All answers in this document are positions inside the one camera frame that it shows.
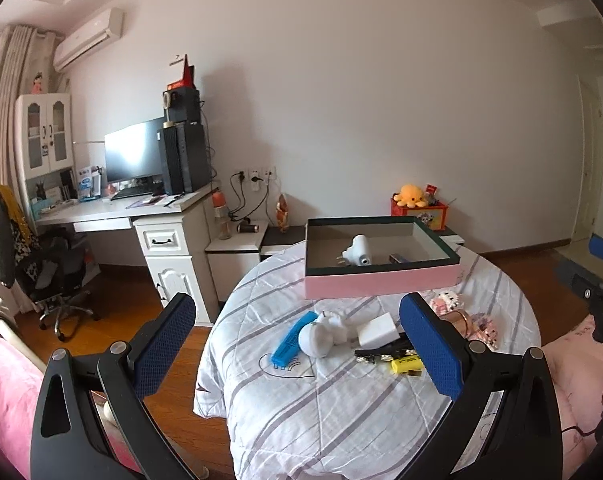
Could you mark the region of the wall power sockets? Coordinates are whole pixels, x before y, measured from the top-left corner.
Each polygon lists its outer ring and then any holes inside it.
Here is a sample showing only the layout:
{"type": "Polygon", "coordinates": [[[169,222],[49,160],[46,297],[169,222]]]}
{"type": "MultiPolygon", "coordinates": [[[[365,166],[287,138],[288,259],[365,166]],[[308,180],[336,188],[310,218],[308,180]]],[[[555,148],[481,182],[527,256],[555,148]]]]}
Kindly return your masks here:
{"type": "Polygon", "coordinates": [[[270,188],[276,183],[277,171],[275,166],[252,168],[252,169],[236,169],[237,177],[247,185],[249,191],[257,193],[269,185],[270,188]]]}

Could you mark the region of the white plug night light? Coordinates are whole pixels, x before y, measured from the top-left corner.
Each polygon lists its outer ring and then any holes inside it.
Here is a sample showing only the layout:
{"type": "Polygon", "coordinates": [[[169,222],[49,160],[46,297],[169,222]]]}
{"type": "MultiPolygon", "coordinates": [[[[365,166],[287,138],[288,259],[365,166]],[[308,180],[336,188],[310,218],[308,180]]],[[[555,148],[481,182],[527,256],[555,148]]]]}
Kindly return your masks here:
{"type": "Polygon", "coordinates": [[[363,234],[352,238],[351,245],[336,258],[338,266],[371,266],[372,256],[369,240],[363,234]]]}

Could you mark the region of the anatomy torso model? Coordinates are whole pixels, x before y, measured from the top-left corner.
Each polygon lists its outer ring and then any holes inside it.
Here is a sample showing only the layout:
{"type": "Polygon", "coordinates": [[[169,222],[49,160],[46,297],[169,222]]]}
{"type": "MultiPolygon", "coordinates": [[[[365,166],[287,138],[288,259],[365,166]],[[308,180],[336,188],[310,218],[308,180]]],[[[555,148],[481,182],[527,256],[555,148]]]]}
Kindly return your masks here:
{"type": "Polygon", "coordinates": [[[278,229],[281,233],[286,233],[289,230],[289,207],[284,193],[278,196],[275,212],[278,229]]]}

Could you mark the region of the small blue dark box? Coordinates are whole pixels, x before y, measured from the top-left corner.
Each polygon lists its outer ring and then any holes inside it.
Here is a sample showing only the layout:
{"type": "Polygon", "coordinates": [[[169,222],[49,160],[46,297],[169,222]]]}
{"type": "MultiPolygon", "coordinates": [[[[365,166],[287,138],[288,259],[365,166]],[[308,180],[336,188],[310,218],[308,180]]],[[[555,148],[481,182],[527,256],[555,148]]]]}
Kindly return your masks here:
{"type": "Polygon", "coordinates": [[[408,263],[410,263],[410,260],[408,258],[403,257],[400,254],[390,254],[389,262],[396,263],[396,264],[408,264],[408,263]]]}

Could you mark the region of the black hair comb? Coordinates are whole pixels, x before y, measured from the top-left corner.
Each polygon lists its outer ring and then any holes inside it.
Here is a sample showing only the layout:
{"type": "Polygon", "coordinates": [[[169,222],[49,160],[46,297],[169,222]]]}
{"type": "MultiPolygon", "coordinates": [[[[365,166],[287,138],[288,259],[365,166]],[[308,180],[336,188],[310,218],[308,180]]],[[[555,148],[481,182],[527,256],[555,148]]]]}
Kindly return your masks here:
{"type": "Polygon", "coordinates": [[[403,359],[406,356],[415,356],[413,344],[405,333],[400,333],[399,338],[375,349],[356,349],[355,358],[358,362],[375,364],[377,361],[391,362],[403,359]]]}

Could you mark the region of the black box stack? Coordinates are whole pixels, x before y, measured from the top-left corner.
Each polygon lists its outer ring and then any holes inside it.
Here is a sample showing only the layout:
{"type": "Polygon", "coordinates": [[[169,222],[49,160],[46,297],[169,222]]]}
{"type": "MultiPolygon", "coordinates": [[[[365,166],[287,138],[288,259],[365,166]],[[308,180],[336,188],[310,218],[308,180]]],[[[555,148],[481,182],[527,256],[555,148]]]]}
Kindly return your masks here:
{"type": "Polygon", "coordinates": [[[199,91],[195,87],[179,87],[162,94],[166,122],[200,122],[199,91]]]}

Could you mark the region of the white round robot figure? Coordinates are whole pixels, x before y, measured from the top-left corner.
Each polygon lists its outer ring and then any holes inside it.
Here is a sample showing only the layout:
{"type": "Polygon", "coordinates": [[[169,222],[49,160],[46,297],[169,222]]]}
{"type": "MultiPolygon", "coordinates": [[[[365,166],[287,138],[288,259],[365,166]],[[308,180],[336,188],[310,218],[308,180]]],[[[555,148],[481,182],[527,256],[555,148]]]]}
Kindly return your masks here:
{"type": "Polygon", "coordinates": [[[309,358],[326,358],[335,346],[349,339],[349,328],[345,319],[336,312],[322,311],[311,323],[303,326],[298,335],[301,352],[309,358]]]}

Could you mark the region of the pink block figure toy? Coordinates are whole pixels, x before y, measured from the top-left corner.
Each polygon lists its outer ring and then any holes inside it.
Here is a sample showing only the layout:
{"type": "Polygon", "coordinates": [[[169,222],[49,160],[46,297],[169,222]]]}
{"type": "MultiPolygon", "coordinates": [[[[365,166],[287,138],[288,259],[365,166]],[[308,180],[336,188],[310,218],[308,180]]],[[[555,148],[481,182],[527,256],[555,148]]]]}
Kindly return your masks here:
{"type": "Polygon", "coordinates": [[[451,290],[439,292],[437,296],[429,301],[431,309],[438,316],[443,316],[453,310],[460,309],[462,304],[460,296],[456,292],[451,292],[451,290]]]}

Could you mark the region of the beige curtain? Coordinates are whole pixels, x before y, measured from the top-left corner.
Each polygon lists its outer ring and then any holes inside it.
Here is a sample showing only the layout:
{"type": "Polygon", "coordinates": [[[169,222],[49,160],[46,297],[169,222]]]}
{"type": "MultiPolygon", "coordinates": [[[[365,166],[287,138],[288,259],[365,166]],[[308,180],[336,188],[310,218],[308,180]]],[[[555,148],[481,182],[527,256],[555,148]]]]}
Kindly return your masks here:
{"type": "Polygon", "coordinates": [[[54,53],[62,36],[29,25],[8,25],[0,35],[0,184],[18,193],[15,104],[34,91],[36,77],[44,93],[59,87],[54,53]]]}

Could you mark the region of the white glass door cabinet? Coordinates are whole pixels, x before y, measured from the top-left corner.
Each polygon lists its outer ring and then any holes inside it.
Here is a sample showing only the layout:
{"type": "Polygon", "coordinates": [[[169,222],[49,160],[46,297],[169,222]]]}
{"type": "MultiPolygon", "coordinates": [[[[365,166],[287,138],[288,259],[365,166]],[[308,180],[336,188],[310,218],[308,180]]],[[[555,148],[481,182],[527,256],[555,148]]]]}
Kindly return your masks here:
{"type": "Polygon", "coordinates": [[[24,180],[74,166],[69,93],[23,94],[16,99],[17,167],[24,180]]]}

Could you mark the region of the black computer monitor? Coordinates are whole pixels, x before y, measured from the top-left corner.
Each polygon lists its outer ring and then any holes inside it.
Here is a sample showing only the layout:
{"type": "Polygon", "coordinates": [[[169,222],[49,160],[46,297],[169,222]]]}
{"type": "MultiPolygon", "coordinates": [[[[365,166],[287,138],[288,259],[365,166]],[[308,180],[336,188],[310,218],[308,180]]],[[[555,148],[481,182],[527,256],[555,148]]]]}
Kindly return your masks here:
{"type": "Polygon", "coordinates": [[[107,182],[121,182],[162,173],[158,133],[164,119],[156,118],[107,133],[105,167],[107,182]]]}

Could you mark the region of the black computer tower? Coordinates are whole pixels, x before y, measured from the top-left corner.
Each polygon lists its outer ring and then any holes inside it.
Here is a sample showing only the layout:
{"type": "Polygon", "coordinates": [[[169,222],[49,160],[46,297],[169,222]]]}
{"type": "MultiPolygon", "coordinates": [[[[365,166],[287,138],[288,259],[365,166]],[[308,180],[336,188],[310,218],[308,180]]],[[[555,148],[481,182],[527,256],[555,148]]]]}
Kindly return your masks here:
{"type": "Polygon", "coordinates": [[[164,190],[169,195],[194,193],[212,181],[204,127],[177,122],[157,132],[164,190]]]}

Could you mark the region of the white charger cube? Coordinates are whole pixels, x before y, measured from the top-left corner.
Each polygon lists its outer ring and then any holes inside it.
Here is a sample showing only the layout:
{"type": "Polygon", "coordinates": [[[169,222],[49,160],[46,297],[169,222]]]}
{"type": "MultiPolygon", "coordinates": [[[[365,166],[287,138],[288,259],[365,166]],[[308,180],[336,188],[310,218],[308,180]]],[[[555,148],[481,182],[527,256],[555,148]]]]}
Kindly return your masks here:
{"type": "Polygon", "coordinates": [[[358,325],[357,336],[359,347],[367,350],[385,346],[400,337],[394,319],[389,313],[358,325]]]}

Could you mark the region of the yellow highlighter pen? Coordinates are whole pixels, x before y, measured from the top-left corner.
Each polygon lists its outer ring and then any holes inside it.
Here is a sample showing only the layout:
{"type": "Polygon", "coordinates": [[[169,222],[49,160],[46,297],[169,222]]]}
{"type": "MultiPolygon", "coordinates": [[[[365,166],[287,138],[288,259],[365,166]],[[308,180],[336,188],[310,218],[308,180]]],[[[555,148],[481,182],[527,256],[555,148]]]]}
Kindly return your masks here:
{"type": "Polygon", "coordinates": [[[394,359],[390,362],[390,370],[397,375],[420,376],[423,367],[422,360],[416,354],[394,359]]]}

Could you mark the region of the red cartoon box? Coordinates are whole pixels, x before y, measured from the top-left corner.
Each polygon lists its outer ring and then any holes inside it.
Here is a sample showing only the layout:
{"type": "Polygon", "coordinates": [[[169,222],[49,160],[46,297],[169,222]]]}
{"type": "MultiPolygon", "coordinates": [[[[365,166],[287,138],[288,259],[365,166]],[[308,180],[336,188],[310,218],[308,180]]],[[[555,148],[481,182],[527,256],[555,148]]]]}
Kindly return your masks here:
{"type": "Polygon", "coordinates": [[[422,208],[409,208],[390,200],[390,214],[393,217],[415,217],[435,232],[443,232],[446,229],[448,209],[448,205],[443,202],[422,208]]]}

